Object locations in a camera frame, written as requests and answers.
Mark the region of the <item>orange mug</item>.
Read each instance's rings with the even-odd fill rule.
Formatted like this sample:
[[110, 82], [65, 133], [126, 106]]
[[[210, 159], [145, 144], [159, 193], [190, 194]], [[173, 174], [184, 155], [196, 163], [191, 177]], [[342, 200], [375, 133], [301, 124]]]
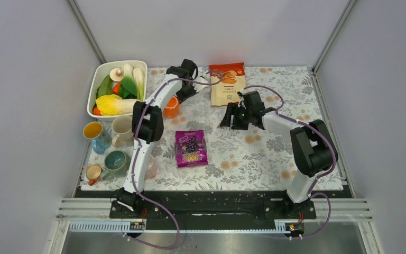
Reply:
[[167, 119], [172, 119], [178, 116], [179, 114], [179, 106], [180, 102], [176, 96], [172, 96], [172, 98], [166, 104], [162, 114]]

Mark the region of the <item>purple candy bag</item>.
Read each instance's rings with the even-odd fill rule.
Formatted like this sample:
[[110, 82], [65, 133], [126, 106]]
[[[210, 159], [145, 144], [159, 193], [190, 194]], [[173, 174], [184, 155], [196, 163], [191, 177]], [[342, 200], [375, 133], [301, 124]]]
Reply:
[[204, 131], [176, 131], [175, 152], [178, 168], [208, 165]]

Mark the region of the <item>pink plastic cup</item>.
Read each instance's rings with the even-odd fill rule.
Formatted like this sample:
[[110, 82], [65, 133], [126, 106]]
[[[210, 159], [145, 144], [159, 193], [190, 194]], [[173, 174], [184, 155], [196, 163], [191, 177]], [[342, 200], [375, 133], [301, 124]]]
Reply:
[[155, 178], [156, 174], [157, 174], [157, 171], [158, 171], [157, 162], [156, 162], [155, 158], [152, 155], [150, 155], [150, 161], [149, 161], [148, 168], [147, 168], [147, 170], [145, 172], [144, 179], [148, 180], [148, 179]]

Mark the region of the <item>blue butterfly mug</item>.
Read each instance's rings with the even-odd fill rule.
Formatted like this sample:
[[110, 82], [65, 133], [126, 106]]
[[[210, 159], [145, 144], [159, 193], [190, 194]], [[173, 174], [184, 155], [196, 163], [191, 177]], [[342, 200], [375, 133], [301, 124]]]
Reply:
[[83, 131], [83, 136], [90, 141], [92, 149], [98, 155], [103, 155], [112, 144], [112, 137], [105, 127], [97, 121], [88, 123]]

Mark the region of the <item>green ceramic mug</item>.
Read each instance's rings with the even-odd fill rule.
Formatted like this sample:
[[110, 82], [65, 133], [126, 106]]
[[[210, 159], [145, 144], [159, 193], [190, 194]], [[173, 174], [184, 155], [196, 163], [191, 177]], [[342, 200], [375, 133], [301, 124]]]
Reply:
[[104, 169], [100, 174], [102, 180], [126, 177], [130, 156], [124, 151], [115, 150], [110, 152], [104, 160]]

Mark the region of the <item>small orange cup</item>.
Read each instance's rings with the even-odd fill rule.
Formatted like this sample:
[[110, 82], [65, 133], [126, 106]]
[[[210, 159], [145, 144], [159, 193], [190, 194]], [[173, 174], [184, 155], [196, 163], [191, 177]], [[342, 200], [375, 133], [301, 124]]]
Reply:
[[92, 165], [88, 167], [85, 175], [88, 179], [88, 185], [93, 186], [97, 182], [102, 181], [103, 169], [101, 168], [100, 165]]

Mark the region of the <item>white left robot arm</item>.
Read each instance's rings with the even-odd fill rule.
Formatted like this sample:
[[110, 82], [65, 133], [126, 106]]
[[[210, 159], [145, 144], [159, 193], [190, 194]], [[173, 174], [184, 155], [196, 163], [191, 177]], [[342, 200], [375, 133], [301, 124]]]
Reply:
[[129, 217], [142, 213], [141, 192], [145, 186], [145, 173], [149, 168], [151, 153], [164, 131], [163, 110], [176, 96], [178, 103], [197, 94], [193, 80], [198, 76], [197, 65], [184, 59], [179, 67], [166, 70], [163, 84], [143, 102], [134, 105], [132, 130], [134, 146], [126, 181], [117, 192], [115, 208], [121, 208]]

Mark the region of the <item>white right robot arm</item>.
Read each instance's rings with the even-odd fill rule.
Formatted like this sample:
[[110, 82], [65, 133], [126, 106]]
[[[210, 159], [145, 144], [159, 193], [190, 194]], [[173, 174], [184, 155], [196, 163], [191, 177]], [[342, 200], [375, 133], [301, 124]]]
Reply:
[[282, 203], [284, 215], [297, 217], [302, 203], [309, 200], [317, 181], [336, 167], [338, 152], [322, 120], [310, 123], [283, 115], [277, 108], [266, 107], [257, 91], [238, 93], [239, 102], [227, 104], [221, 127], [247, 130], [250, 125], [278, 134], [288, 133], [297, 174]]

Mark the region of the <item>orange chips bag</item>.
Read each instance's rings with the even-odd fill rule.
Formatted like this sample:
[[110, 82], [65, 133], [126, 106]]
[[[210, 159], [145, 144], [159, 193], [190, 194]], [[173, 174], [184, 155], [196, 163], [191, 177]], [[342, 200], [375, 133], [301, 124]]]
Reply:
[[211, 105], [224, 106], [238, 103], [238, 92], [246, 87], [244, 63], [209, 65], [211, 86]]

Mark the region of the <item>toy mushroom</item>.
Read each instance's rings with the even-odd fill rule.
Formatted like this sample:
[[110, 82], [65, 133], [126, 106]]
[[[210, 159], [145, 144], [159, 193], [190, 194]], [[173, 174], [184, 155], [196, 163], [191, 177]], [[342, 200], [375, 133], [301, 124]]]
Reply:
[[109, 76], [112, 81], [118, 83], [118, 82], [122, 81], [122, 79], [124, 77], [124, 73], [121, 68], [114, 68], [110, 71]]

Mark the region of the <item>orange toy carrot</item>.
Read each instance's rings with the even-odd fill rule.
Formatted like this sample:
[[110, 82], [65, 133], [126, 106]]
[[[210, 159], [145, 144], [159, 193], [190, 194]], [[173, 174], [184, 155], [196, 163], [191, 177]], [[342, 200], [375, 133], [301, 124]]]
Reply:
[[121, 90], [121, 82], [118, 82], [112, 89], [112, 93], [119, 96]]

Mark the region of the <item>yellow toy vegetable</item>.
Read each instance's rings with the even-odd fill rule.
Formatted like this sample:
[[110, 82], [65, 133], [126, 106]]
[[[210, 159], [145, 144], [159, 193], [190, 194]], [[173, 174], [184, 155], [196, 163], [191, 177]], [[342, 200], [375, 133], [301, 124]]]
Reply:
[[115, 116], [133, 113], [134, 104], [138, 99], [122, 99], [118, 95], [103, 95], [96, 99], [96, 106], [103, 116]]

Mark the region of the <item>green toy leaf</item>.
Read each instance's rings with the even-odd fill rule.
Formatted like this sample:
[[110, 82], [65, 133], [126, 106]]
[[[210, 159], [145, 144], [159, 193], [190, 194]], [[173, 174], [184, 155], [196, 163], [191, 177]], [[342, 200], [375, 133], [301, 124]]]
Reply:
[[96, 98], [112, 94], [112, 89], [113, 89], [113, 81], [111, 80], [110, 75], [107, 75], [104, 77], [99, 87], [97, 88]]

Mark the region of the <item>white plastic tub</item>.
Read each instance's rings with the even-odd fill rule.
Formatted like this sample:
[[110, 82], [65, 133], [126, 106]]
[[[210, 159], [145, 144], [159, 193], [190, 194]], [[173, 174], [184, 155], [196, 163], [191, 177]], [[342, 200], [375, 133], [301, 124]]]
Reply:
[[148, 67], [147, 64], [144, 61], [141, 60], [122, 60], [122, 61], [113, 61], [113, 62], [108, 62], [100, 65], [95, 73], [93, 80], [91, 82], [91, 87], [89, 91], [89, 96], [88, 96], [88, 102], [87, 102], [87, 113], [96, 119], [99, 119], [100, 121], [105, 121], [105, 122], [110, 122], [113, 119], [115, 119], [118, 115], [115, 116], [100, 116], [96, 115], [93, 113], [94, 106], [96, 105], [96, 99], [97, 99], [97, 93], [98, 93], [98, 88], [102, 81], [105, 79], [106, 76], [110, 75], [110, 72], [115, 69], [115, 68], [122, 68], [123, 65], [125, 64], [130, 64], [134, 68], [140, 68], [143, 71], [144, 74], [144, 88], [143, 88], [143, 94], [142, 98], [146, 98], [146, 89], [148, 88], [147, 80], [148, 80]]

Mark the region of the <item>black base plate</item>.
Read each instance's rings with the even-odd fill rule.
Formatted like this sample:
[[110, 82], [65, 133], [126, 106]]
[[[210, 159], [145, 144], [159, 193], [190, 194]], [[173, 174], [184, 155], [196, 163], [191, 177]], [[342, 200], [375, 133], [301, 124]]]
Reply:
[[312, 201], [288, 208], [283, 191], [114, 191], [111, 219], [145, 219], [147, 230], [274, 230], [275, 221], [316, 219]]

